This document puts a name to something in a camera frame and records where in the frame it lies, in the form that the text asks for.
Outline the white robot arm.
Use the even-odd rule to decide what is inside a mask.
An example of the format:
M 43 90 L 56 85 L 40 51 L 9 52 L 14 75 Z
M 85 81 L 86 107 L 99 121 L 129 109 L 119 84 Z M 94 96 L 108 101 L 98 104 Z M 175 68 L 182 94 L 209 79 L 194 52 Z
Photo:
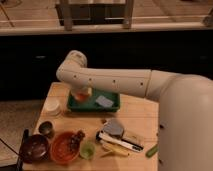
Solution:
M 56 76 L 74 95 L 91 87 L 157 102 L 158 171 L 213 171 L 213 80 L 151 69 L 92 69 L 77 50 Z

